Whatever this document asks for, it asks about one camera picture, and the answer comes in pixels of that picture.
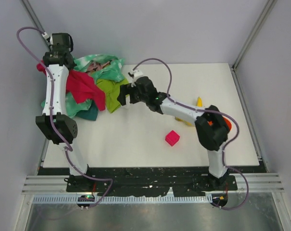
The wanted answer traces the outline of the lime green cloth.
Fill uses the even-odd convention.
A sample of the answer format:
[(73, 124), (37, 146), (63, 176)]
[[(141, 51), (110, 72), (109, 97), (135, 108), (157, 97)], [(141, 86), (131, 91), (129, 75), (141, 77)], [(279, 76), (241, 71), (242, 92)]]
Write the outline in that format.
[(120, 82), (106, 79), (97, 80), (97, 87), (105, 93), (105, 105), (109, 113), (113, 113), (115, 110), (121, 107), (121, 104), (117, 100), (117, 97), (119, 96), (121, 85), (125, 85), (128, 83), (129, 82), (126, 78), (124, 78)]

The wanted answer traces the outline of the red cloth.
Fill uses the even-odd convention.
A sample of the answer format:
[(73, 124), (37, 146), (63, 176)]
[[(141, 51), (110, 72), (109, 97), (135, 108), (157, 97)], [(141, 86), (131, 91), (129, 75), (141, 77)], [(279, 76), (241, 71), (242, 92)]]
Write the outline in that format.
[(52, 112), (70, 115), (66, 104), (66, 94), (71, 93), (77, 104), (86, 100), (93, 100), (100, 111), (105, 110), (105, 93), (94, 83), (93, 78), (86, 73), (68, 70), (64, 65), (52, 64), (47, 68), (37, 64), (37, 70), (43, 72), (47, 77), (46, 99), (43, 104), (43, 113), (50, 115), (50, 104)]

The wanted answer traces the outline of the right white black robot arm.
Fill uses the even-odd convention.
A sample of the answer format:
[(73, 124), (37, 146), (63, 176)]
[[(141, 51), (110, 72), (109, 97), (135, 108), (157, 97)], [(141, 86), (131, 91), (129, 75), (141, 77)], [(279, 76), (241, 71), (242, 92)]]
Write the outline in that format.
[(208, 153), (209, 184), (214, 189), (226, 186), (229, 171), (223, 147), (230, 128), (217, 107), (212, 105), (202, 108), (176, 102), (167, 93), (158, 92), (148, 77), (140, 77), (132, 83), (121, 85), (117, 100), (122, 106), (126, 105), (126, 96), (129, 96), (131, 104), (143, 102), (153, 112), (174, 116), (194, 125), (199, 143)]

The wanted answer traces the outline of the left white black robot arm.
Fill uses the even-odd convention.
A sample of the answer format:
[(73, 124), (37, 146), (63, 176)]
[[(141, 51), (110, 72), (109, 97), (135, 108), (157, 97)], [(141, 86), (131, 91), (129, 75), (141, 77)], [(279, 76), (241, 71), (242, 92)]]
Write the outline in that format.
[(66, 83), (69, 71), (75, 67), (71, 55), (72, 37), (67, 33), (42, 33), (49, 45), (49, 51), (42, 58), (47, 77), (45, 105), (36, 125), (65, 155), (69, 165), (69, 176), (64, 179), (67, 192), (90, 191), (93, 182), (88, 178), (89, 167), (85, 163), (74, 139), (77, 137), (76, 121), (67, 115), (65, 105)]

